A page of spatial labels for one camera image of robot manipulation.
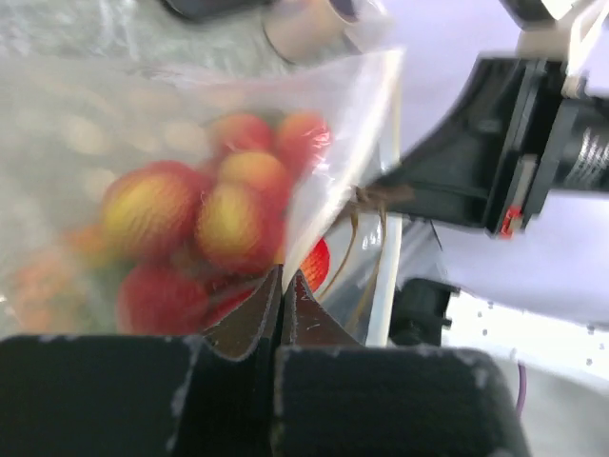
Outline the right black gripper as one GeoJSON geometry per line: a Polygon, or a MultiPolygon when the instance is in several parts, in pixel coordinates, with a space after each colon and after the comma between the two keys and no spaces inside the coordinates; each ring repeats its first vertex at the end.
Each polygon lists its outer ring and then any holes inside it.
{"type": "Polygon", "coordinates": [[[550,190],[608,192],[608,97],[565,65],[481,58],[440,124],[372,184],[390,209],[510,237],[550,190]]]}

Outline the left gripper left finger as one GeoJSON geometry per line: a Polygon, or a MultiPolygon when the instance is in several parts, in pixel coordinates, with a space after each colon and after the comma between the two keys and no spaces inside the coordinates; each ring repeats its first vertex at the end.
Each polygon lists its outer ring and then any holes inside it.
{"type": "Polygon", "coordinates": [[[4,339],[2,454],[269,455],[281,275],[201,334],[4,339]]]}

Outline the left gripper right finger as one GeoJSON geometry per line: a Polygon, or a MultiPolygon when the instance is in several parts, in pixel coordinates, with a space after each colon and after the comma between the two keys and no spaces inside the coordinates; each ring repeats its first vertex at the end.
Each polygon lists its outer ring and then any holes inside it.
{"type": "Polygon", "coordinates": [[[457,289],[407,280],[394,299],[393,348],[357,343],[302,276],[284,300],[275,355],[279,456],[526,456],[520,416],[499,368],[442,345],[457,289]]]}

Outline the red toy strawberries bunch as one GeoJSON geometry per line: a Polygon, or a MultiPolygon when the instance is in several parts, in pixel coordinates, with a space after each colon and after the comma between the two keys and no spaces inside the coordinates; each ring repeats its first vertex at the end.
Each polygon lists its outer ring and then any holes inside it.
{"type": "Polygon", "coordinates": [[[118,289],[119,328],[189,334],[208,328],[282,266],[319,299],[348,275],[352,258],[382,243],[361,215],[360,187],[373,141],[314,110],[274,119],[240,112],[209,127],[211,154],[193,167],[156,161],[114,181],[100,211],[110,250],[133,262],[118,289]]]}

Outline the polka dot zip bag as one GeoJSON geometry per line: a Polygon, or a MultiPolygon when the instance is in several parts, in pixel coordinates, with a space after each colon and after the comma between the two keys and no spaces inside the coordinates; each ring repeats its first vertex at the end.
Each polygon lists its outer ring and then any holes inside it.
{"type": "MultiPolygon", "coordinates": [[[[196,167],[209,158],[209,127],[249,112],[267,119],[314,110],[335,126],[373,141],[359,181],[384,170],[393,154],[381,144],[403,66],[400,50],[377,50],[309,70],[260,79],[205,70],[66,59],[10,59],[1,65],[1,333],[25,332],[12,312],[12,276],[61,234],[100,226],[102,200],[120,176],[156,161],[196,167]]],[[[373,243],[351,260],[334,299],[382,251],[373,243]]],[[[80,332],[123,333],[118,289],[133,267],[114,260],[101,273],[93,320],[80,332]]]]}

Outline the toy pineapple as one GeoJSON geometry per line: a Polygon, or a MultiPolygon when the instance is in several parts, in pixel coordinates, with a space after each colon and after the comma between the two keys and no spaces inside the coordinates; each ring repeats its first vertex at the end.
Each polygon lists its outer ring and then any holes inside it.
{"type": "Polygon", "coordinates": [[[114,260],[96,223],[69,230],[35,251],[12,276],[12,312],[25,332],[83,331],[114,260]]]}

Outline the beige paper cup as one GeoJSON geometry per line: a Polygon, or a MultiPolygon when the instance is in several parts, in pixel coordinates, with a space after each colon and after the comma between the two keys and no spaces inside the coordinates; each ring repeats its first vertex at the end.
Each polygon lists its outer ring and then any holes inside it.
{"type": "Polygon", "coordinates": [[[263,14],[263,31],[280,57],[301,63],[357,22],[351,0],[275,1],[263,14]]]}

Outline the black plastic tray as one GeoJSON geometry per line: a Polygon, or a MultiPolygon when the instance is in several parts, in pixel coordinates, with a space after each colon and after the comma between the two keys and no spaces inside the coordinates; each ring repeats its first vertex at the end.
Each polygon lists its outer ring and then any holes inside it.
{"type": "Polygon", "coordinates": [[[242,10],[270,4],[266,0],[162,0],[173,15],[190,22],[202,22],[242,10]]]}

